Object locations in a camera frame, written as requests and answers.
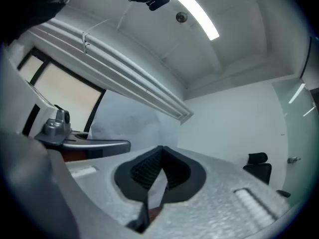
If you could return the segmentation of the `black framed window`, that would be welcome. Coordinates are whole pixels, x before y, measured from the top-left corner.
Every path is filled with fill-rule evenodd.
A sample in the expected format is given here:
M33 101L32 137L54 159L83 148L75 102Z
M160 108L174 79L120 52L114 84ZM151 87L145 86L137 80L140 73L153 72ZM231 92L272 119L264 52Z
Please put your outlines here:
M70 113L74 131L89 132L106 92L33 47L18 65L20 74L48 101Z

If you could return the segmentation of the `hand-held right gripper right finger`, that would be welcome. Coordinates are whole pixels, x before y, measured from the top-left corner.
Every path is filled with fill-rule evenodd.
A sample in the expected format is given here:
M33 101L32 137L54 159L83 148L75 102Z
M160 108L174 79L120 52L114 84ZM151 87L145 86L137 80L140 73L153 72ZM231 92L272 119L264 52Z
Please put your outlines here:
M290 209L276 190L228 161L186 149L178 153L206 172L188 201L165 204L149 227L150 239L244 239L256 237Z

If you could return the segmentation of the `frosted glass door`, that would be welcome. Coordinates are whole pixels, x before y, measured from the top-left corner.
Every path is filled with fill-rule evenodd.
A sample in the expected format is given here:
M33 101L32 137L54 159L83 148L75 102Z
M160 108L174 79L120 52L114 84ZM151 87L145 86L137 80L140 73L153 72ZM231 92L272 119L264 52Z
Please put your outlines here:
M293 164L285 162L283 190L291 193L288 202L293 206L309 198L319 179L319 113L302 80L278 81L273 87L284 114L288 158L301 158Z

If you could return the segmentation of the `black office chair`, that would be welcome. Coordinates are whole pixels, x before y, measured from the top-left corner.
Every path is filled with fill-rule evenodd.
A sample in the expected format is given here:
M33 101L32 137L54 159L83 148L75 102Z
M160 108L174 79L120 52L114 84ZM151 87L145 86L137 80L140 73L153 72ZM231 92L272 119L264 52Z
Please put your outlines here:
M257 152L248 154L247 163L243 166L243 169L266 185L273 187L280 196L284 198L291 197L291 193L280 189L283 182L281 174L279 174L278 179L276 171L273 173L273 167L268 162L266 153Z

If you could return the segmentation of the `long ceiling light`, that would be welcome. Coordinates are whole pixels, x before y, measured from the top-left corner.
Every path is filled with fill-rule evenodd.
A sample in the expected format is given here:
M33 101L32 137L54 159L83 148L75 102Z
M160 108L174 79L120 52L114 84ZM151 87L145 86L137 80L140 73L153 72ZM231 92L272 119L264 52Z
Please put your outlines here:
M208 39L214 40L219 37L219 33L213 22L196 0L178 0L196 19Z

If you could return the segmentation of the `person's black shirt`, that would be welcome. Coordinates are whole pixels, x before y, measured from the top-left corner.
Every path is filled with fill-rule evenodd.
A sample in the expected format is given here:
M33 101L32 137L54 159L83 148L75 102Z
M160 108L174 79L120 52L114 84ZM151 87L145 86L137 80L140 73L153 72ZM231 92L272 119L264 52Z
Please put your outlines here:
M70 0L0 0L0 43L10 45L30 28L54 18Z

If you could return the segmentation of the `white linear ceiling vent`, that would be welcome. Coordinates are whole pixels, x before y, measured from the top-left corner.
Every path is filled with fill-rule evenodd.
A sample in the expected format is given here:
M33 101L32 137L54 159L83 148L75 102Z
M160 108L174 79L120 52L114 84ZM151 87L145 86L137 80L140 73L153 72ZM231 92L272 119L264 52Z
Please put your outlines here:
M29 33L97 74L112 90L156 109L181 123L193 116L186 104L121 52L57 19Z

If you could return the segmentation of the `white partitioned desk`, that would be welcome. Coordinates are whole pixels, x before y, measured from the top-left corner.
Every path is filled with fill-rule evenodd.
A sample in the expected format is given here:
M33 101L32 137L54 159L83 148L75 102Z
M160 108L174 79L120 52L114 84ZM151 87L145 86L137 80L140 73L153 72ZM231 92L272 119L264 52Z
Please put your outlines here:
M58 110L18 72L4 47L0 51L0 132L16 133L39 140L59 151L66 162L109 157L129 152L125 140L90 140L85 132L48 136L42 132Z

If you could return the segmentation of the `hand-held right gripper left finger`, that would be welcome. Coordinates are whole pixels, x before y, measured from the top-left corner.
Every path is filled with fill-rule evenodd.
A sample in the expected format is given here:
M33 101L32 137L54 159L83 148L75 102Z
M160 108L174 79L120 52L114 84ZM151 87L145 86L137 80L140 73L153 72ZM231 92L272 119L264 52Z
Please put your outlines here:
M153 149L154 146L110 157L72 161L67 162L66 166L78 186L95 206L118 224L127 225L141 214L143 203L130 200L122 194L114 179L116 169L122 163Z

